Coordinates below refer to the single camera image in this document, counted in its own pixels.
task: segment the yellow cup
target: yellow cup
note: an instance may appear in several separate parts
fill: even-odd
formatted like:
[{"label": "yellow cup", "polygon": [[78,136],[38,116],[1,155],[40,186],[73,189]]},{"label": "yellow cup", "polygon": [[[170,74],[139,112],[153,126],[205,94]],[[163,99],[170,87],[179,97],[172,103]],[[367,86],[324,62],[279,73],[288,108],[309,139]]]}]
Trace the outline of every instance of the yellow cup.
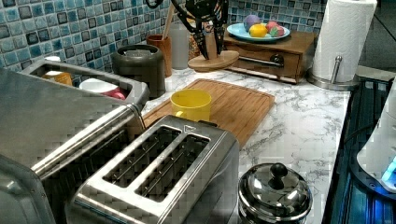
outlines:
[{"label": "yellow cup", "polygon": [[171,96],[173,115],[193,121],[210,119],[212,96],[207,91],[186,89]]}]

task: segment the wooden cutting board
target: wooden cutting board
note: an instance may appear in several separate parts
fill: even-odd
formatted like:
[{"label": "wooden cutting board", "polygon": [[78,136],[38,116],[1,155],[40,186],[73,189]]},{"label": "wooden cutting board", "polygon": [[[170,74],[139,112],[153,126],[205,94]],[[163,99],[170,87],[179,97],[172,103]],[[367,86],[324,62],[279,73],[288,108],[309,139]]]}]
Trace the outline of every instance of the wooden cutting board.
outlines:
[{"label": "wooden cutting board", "polygon": [[[256,131],[275,100],[273,95],[265,92],[208,79],[197,79],[185,89],[201,89],[210,93],[210,122],[233,133],[241,148]],[[168,99],[148,112],[143,119],[149,126],[156,119],[171,114],[172,106]]]}]

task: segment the paper towel holder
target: paper towel holder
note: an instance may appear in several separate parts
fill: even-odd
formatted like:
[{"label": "paper towel holder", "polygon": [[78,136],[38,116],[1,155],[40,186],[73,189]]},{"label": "paper towel holder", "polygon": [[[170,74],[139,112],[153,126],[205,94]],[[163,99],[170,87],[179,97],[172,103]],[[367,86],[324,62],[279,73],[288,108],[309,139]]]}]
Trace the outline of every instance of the paper towel holder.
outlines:
[{"label": "paper towel holder", "polygon": [[317,77],[312,73],[312,67],[306,71],[306,80],[322,89],[331,91],[353,91],[359,86],[359,77],[355,75],[352,80],[347,82],[336,82],[338,75],[338,69],[340,68],[343,57],[338,55],[335,57],[334,69],[332,70],[332,80],[327,80],[321,77]]}]

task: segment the lemon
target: lemon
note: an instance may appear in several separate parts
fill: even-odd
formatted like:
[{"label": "lemon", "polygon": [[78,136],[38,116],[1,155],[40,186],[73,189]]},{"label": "lemon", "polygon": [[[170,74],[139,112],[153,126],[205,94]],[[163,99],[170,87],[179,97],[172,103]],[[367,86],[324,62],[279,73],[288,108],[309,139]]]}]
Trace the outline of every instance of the lemon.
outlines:
[{"label": "lemon", "polygon": [[268,33],[267,28],[264,24],[254,24],[248,30],[251,37],[265,37]]}]

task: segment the wooden box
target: wooden box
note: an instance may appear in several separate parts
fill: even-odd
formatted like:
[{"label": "wooden box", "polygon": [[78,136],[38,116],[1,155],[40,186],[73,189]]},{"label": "wooden box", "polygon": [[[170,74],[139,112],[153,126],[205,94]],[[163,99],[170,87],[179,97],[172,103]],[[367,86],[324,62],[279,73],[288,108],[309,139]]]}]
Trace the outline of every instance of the wooden box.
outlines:
[{"label": "wooden box", "polygon": [[224,49],[239,52],[229,70],[297,84],[314,56],[314,33],[292,31],[275,42],[246,42],[224,33]]}]

